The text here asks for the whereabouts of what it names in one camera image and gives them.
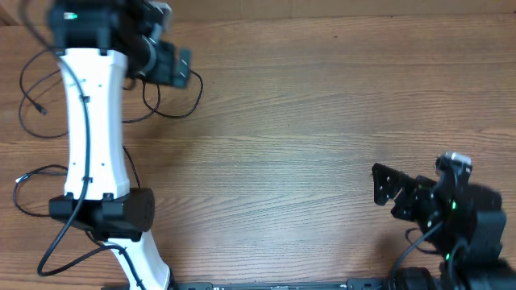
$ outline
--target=wood grain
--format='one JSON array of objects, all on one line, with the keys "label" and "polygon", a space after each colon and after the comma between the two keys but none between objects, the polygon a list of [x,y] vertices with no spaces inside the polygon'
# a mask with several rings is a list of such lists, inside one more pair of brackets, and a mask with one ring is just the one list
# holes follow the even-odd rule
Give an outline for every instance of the wood grain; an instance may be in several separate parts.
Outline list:
[{"label": "wood grain", "polygon": [[[512,14],[175,25],[169,39],[192,48],[205,81],[198,110],[124,126],[140,179],[156,194],[152,232],[164,261],[180,281],[385,276],[414,225],[374,205],[371,166],[434,177],[435,157],[452,149],[473,158],[473,181],[502,192],[502,255],[514,265],[515,25]],[[18,212],[12,187],[24,172],[66,164],[68,155],[67,139],[34,139],[18,124],[19,70],[40,49],[24,28],[0,27],[0,288],[123,282],[110,253],[56,277],[35,273],[60,224]],[[53,69],[43,56],[27,85]],[[187,90],[163,89],[162,110],[187,111],[198,88],[192,79]],[[155,93],[148,90],[152,102]],[[38,100],[48,115],[25,106],[27,125],[41,134],[65,130],[60,85]],[[147,112],[139,89],[124,95],[123,109],[124,118]],[[37,176],[20,203],[45,212],[63,182]],[[92,248],[71,230],[48,267]],[[413,253],[405,265],[438,274],[439,259]]]}]

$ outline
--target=wooden table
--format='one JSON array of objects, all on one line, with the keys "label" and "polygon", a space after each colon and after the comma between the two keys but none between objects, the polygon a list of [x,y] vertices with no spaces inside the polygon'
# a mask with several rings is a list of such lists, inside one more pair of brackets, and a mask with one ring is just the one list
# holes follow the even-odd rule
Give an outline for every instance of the wooden table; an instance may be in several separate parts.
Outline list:
[{"label": "wooden table", "polygon": [[[156,194],[152,232],[164,261],[179,281],[385,276],[414,224],[374,204],[371,166],[435,178],[435,157],[453,149],[473,158],[473,181],[502,192],[502,255],[514,265],[515,28],[513,14],[176,23],[169,39],[193,50],[201,104],[184,120],[124,126],[143,186]],[[35,273],[61,224],[20,213],[12,188],[25,172],[67,165],[68,156],[66,138],[35,139],[18,124],[19,71],[40,49],[23,27],[0,27],[0,288],[123,282],[107,252],[55,277]],[[53,69],[42,57],[26,85]],[[147,112],[140,88],[124,95],[124,118]],[[185,112],[198,88],[193,79],[187,90],[163,89],[161,109]],[[155,93],[148,90],[152,102]],[[38,100],[48,115],[25,106],[28,126],[64,131],[61,84]],[[37,176],[20,203],[45,213],[63,183]],[[47,267],[93,248],[70,230]],[[439,261],[413,253],[405,265],[438,274]]]}]

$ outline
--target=wooden surface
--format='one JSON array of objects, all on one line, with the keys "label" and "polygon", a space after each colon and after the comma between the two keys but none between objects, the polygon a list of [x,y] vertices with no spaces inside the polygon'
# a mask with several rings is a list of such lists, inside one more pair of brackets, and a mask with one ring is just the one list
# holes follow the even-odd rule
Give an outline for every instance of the wooden surface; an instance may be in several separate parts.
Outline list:
[{"label": "wooden surface", "polygon": [[[374,204],[371,166],[435,178],[435,157],[452,149],[473,158],[473,181],[502,192],[509,217],[502,255],[515,265],[515,27],[513,14],[175,25],[170,39],[192,48],[205,80],[198,110],[184,120],[124,125],[143,186],[156,194],[152,232],[164,261],[180,281],[385,276],[414,224],[395,221],[392,203]],[[39,50],[24,28],[0,27],[0,288],[123,282],[111,253],[56,277],[35,273],[61,225],[21,214],[12,205],[14,180],[66,165],[68,155],[66,138],[34,139],[18,124],[19,70]],[[38,60],[27,85],[53,69],[49,56]],[[187,111],[198,87],[193,79],[187,90],[164,89],[162,110]],[[38,100],[48,115],[26,106],[28,126],[64,130],[60,84]],[[123,109],[124,118],[146,113],[138,89],[124,95]],[[20,203],[45,212],[63,183],[36,177]],[[70,230],[48,269],[93,247]],[[435,274],[438,264],[419,253],[405,263]]]},{"label": "wooden surface", "polygon": [[[21,0],[1,0],[0,19],[21,25]],[[513,13],[516,0],[161,0],[173,10],[174,21],[288,19],[379,15],[452,15]],[[52,0],[33,1],[31,20],[47,22]]]}]

